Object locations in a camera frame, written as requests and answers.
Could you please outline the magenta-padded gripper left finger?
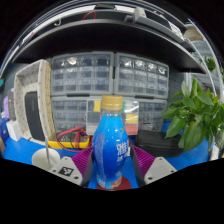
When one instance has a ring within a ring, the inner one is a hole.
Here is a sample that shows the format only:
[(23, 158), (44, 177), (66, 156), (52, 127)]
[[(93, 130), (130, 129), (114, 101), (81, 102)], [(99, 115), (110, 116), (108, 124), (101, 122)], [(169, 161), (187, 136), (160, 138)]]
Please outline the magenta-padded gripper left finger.
[(94, 164), (93, 149), (84, 149), (73, 157), (63, 157), (49, 172), (78, 186), (89, 185)]

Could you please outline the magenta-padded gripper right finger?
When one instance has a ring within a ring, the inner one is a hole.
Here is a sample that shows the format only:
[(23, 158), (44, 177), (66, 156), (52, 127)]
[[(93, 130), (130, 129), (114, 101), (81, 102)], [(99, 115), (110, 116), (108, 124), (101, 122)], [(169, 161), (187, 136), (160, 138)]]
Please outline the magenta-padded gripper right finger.
[(130, 146), (130, 156), (139, 187), (176, 172), (176, 169), (164, 157), (153, 157), (137, 146)]

